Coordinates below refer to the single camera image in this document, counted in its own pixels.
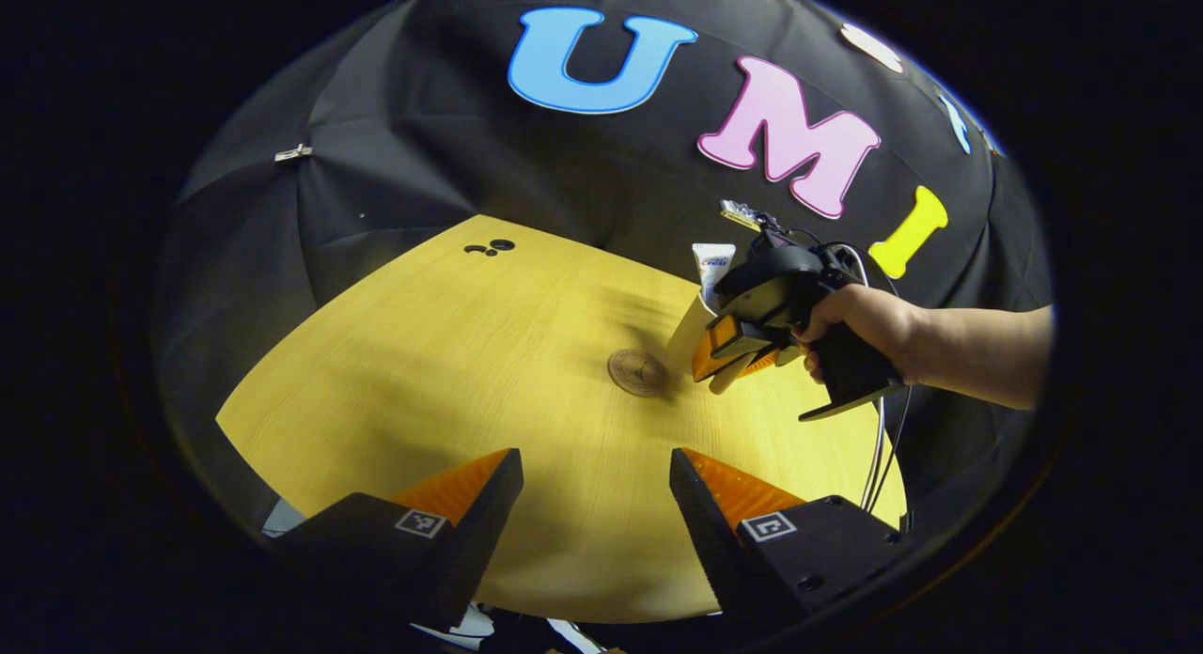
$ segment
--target human hand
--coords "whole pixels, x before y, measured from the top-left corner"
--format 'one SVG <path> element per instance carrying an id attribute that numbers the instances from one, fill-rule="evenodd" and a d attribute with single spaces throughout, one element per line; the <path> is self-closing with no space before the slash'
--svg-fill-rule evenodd
<path id="1" fill-rule="evenodd" d="M 818 353 L 811 343 L 825 335 L 831 325 L 846 323 L 852 332 L 894 363 L 902 375 L 903 384 L 920 384 L 919 358 L 915 346 L 912 346 L 920 327 L 926 321 L 928 310 L 913 303 L 899 299 L 888 291 L 853 285 L 829 295 L 811 310 L 811 321 L 802 332 L 794 327 L 794 337 L 799 338 L 800 349 L 805 355 L 806 371 L 823 384 L 823 368 Z"/>

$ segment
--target black hole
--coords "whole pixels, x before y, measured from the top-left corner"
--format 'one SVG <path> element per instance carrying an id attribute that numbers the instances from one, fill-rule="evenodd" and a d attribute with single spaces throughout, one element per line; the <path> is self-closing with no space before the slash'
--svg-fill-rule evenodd
<path id="1" fill-rule="evenodd" d="M 798 582 L 798 590 L 801 590 L 802 593 L 810 593 L 812 590 L 818 589 L 822 585 L 823 585 L 823 577 L 814 575 Z"/>

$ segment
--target trigger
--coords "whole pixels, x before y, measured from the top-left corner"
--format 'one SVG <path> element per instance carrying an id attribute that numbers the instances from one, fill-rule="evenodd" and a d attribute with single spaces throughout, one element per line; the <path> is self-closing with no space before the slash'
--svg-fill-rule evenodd
<path id="1" fill-rule="evenodd" d="M 802 351 L 798 349 L 798 343 L 794 340 L 794 338 L 789 338 L 789 346 L 786 346 L 786 349 L 777 351 L 776 365 L 777 368 L 781 368 L 782 365 L 788 365 L 788 363 L 793 363 L 794 359 L 799 359 L 801 355 Z"/>

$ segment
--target human arm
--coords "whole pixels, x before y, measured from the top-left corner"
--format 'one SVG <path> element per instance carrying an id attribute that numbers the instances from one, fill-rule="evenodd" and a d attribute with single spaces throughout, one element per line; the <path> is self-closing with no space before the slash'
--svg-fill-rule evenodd
<path id="1" fill-rule="evenodd" d="M 1053 349 L 1053 307 L 1024 313 L 919 308 L 887 291 L 846 286 L 816 304 L 806 332 L 795 331 L 817 381 L 822 363 L 807 345 L 841 321 L 882 351 L 907 385 L 931 385 L 1017 410 L 1031 410 L 1039 400 Z"/>

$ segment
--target paper cup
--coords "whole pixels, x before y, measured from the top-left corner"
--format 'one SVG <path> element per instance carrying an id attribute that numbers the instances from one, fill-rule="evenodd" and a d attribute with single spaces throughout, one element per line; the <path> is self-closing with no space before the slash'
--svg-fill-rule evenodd
<path id="1" fill-rule="evenodd" d="M 670 376 L 674 379 L 688 376 L 689 380 L 693 380 L 693 351 L 698 350 L 698 343 L 705 335 L 706 325 L 710 325 L 710 321 L 716 317 L 716 313 L 701 302 L 699 291 L 665 346 L 664 367 Z"/>

